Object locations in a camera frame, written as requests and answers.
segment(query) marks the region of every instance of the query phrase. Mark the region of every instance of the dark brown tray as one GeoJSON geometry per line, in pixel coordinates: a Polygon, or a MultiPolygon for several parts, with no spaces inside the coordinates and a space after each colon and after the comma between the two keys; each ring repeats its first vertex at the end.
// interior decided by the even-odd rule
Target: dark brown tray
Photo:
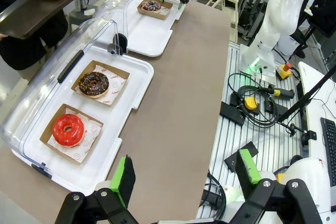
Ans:
{"type": "Polygon", "coordinates": [[[74,0],[17,0],[0,13],[0,33],[29,38],[48,19],[74,0]]]}

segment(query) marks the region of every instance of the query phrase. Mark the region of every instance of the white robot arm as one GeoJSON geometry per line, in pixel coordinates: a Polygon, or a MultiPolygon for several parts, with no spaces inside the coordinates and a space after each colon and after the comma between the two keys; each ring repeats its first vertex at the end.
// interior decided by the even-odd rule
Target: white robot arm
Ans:
{"type": "Polygon", "coordinates": [[[275,61],[271,51],[281,35],[295,32],[303,1],[269,0],[260,31],[240,59],[241,71],[256,76],[261,67],[262,74],[275,76],[275,61]]]}

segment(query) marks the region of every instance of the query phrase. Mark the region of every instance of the red glazed donut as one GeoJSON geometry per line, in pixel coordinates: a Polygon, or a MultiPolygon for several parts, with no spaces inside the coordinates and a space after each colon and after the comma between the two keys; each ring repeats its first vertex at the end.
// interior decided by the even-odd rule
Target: red glazed donut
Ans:
{"type": "Polygon", "coordinates": [[[60,145],[73,146],[82,140],[84,124],[78,116],[64,114],[54,123],[52,134],[60,145]]]}

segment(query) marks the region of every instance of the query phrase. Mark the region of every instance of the yellow foot pedal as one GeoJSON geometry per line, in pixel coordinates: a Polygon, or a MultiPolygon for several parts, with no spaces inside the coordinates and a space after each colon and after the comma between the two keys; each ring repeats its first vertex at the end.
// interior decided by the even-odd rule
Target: yellow foot pedal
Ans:
{"type": "Polygon", "coordinates": [[[254,115],[259,115],[260,113],[259,103],[257,103],[255,97],[246,97],[244,99],[244,106],[248,110],[248,112],[254,115]]]}

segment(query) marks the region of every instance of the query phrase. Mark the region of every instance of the donut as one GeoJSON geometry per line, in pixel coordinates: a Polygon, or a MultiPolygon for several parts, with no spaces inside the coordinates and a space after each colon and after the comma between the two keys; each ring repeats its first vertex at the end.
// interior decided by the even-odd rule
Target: donut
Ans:
{"type": "Polygon", "coordinates": [[[79,90],[90,98],[98,98],[104,95],[109,88],[109,79],[103,73],[90,72],[79,80],[79,90]]]}
{"type": "Polygon", "coordinates": [[[142,3],[141,8],[145,9],[145,10],[151,10],[151,11],[154,12],[156,10],[160,10],[161,9],[161,5],[157,1],[147,0],[147,1],[144,1],[142,3]]]}
{"type": "Polygon", "coordinates": [[[60,145],[73,146],[82,140],[84,124],[78,116],[64,114],[54,123],[52,135],[60,145]]]}

